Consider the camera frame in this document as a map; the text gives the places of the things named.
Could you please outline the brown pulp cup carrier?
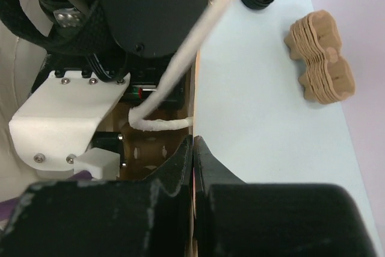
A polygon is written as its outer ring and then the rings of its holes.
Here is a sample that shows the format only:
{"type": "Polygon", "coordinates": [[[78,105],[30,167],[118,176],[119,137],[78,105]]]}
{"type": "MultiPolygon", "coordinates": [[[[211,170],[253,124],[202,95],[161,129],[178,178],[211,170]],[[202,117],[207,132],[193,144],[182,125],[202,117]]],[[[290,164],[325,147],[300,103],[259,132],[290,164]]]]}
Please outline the brown pulp cup carrier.
{"type": "Polygon", "coordinates": [[[327,105],[355,94],[354,76],[341,54],[341,37],[329,12],[314,11],[298,19],[284,43],[290,59],[305,63],[305,72],[298,77],[305,100],[327,105]]]}

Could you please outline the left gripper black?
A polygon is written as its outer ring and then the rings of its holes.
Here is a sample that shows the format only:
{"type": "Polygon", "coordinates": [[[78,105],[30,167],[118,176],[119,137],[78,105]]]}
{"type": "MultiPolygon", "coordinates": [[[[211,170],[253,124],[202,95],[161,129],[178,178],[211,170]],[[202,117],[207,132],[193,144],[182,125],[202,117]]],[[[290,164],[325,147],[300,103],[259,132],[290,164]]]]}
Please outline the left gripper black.
{"type": "MultiPolygon", "coordinates": [[[[123,94],[123,102],[132,105],[142,104],[157,91],[163,91],[161,84],[171,58],[141,58],[131,65],[129,87],[123,94]]],[[[185,76],[168,90],[159,105],[161,110],[179,110],[185,103],[185,76]]]]}

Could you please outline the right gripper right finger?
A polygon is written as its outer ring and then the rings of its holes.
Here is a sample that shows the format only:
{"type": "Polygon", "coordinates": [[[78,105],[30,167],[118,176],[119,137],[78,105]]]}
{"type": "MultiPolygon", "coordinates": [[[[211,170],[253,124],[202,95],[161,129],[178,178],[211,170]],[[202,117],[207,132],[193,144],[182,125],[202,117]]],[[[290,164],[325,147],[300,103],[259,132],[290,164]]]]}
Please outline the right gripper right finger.
{"type": "Polygon", "coordinates": [[[359,210],[333,184],[248,184],[194,139],[199,256],[375,256],[359,210]]]}

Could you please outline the brown paper bag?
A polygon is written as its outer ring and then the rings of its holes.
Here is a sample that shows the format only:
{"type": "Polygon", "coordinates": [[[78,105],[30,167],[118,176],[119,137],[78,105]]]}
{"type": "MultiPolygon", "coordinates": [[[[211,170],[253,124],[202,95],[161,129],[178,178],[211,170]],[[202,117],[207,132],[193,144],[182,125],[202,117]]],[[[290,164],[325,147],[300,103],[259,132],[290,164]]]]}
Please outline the brown paper bag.
{"type": "MultiPolygon", "coordinates": [[[[233,0],[213,0],[203,12],[164,73],[163,91],[153,93],[138,107],[129,111],[128,121],[139,130],[172,128],[183,120],[148,122],[146,117],[162,102],[168,90],[188,70],[202,43],[226,12],[233,0]]],[[[187,136],[177,151],[143,181],[110,182],[113,196],[122,197],[123,219],[115,220],[117,231],[111,241],[103,242],[98,256],[149,256],[160,254],[166,246],[168,256],[184,256],[191,232],[191,190],[193,179],[193,138],[187,136]]]]}

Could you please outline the single brown pulp carrier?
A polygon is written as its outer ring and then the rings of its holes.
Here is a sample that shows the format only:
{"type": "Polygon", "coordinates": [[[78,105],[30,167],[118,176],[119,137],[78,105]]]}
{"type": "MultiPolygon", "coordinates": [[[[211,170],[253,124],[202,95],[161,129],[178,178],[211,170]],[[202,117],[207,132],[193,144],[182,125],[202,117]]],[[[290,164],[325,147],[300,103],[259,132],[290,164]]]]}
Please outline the single brown pulp carrier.
{"type": "Polygon", "coordinates": [[[130,127],[127,113],[117,115],[117,127],[123,135],[124,163],[120,180],[138,181],[158,169],[177,150],[189,129],[177,131],[140,131],[130,127]]]}

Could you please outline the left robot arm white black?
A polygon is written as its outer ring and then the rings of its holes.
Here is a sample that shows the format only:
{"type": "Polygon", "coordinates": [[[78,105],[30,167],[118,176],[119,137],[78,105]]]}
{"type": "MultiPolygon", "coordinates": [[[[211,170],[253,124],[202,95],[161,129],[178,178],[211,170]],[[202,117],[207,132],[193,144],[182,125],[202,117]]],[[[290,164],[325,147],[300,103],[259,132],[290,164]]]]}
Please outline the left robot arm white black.
{"type": "Polygon", "coordinates": [[[118,175],[118,133],[97,127],[124,98],[144,102],[209,0],[1,0],[1,23],[45,50],[11,118],[18,157],[43,179],[118,175]]]}

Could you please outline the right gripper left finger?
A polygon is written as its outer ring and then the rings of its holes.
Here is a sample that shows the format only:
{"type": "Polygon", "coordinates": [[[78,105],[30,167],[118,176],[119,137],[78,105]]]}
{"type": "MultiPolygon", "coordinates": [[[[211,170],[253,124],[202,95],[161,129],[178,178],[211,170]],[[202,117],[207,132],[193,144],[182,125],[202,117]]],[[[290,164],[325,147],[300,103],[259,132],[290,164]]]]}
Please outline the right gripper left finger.
{"type": "Polygon", "coordinates": [[[185,256],[193,138],[141,181],[47,181],[19,197],[2,256],[185,256]]]}

